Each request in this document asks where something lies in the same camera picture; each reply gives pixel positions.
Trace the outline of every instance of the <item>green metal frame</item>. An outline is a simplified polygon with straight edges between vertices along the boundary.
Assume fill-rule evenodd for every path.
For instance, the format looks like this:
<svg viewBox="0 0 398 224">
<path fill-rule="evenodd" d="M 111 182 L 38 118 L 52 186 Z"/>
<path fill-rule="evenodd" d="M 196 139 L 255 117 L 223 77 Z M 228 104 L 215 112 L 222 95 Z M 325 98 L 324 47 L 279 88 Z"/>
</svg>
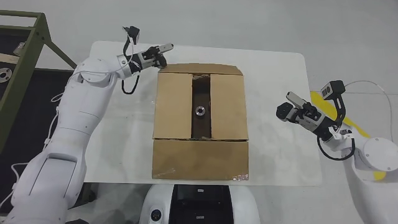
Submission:
<svg viewBox="0 0 398 224">
<path fill-rule="evenodd" d="M 53 50 L 69 66 L 76 68 L 76 64 L 58 48 L 52 41 L 44 13 L 24 11 L 0 10 L 0 16 L 34 17 L 36 21 L 32 27 L 2 26 L 3 33 L 29 33 L 25 46 L 22 49 L 18 63 L 8 82 L 6 91 L 0 100 L 0 153 L 6 144 L 9 132 L 18 114 L 25 91 L 29 85 L 30 78 L 35 69 L 37 60 L 44 44 Z"/>
</svg>

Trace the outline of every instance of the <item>box flap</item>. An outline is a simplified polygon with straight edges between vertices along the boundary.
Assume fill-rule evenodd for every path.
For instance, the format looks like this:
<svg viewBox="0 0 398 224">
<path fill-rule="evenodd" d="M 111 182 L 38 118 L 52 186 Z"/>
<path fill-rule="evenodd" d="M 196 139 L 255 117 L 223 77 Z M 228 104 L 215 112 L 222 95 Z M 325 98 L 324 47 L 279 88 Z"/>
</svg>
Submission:
<svg viewBox="0 0 398 224">
<path fill-rule="evenodd" d="M 153 138 L 191 138 L 192 75 L 160 73 Z"/>
<path fill-rule="evenodd" d="M 152 178 L 248 180 L 248 142 L 154 140 Z"/>
<path fill-rule="evenodd" d="M 213 63 L 180 63 L 168 64 L 159 73 L 208 73 L 220 75 L 243 75 L 235 66 Z"/>
<path fill-rule="evenodd" d="M 243 77 L 210 75 L 211 137 L 247 140 L 248 124 Z"/>
</svg>

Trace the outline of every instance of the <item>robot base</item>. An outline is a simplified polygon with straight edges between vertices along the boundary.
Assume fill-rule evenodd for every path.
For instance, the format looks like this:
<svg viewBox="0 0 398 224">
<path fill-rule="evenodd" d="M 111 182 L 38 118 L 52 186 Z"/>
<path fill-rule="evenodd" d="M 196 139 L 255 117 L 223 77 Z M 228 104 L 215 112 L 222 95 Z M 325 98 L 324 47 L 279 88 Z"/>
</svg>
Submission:
<svg viewBox="0 0 398 224">
<path fill-rule="evenodd" d="M 260 224 L 260 216 L 246 186 L 155 184 L 144 200 L 139 223 Z"/>
</svg>

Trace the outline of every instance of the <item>metal ring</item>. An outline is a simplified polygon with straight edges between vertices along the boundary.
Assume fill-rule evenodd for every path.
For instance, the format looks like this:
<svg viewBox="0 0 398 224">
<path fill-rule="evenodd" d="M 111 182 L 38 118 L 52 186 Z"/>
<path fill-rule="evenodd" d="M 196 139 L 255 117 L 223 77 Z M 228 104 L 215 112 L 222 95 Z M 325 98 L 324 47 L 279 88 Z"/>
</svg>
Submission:
<svg viewBox="0 0 398 224">
<path fill-rule="evenodd" d="M 204 107 L 202 107 L 202 106 L 198 106 L 198 107 L 195 109 L 195 113 L 196 113 L 196 115 L 198 115 L 198 116 L 203 116 L 203 115 L 205 115 L 205 113 L 206 113 L 206 109 L 205 109 Z"/>
<path fill-rule="evenodd" d="M 12 71 L 10 68 L 0 68 L 0 83 L 7 82 L 11 79 Z"/>
</svg>

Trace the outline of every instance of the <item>camera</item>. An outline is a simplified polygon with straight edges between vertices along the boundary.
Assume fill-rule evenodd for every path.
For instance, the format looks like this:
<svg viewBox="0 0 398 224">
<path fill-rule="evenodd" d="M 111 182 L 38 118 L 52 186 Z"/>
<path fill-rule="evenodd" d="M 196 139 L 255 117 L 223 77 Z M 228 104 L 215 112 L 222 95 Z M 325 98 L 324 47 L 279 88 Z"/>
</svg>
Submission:
<svg viewBox="0 0 398 224">
<path fill-rule="evenodd" d="M 345 91 L 346 88 L 343 81 L 333 80 L 322 88 L 321 94 L 324 100 L 334 100 L 337 99 Z"/>
</svg>

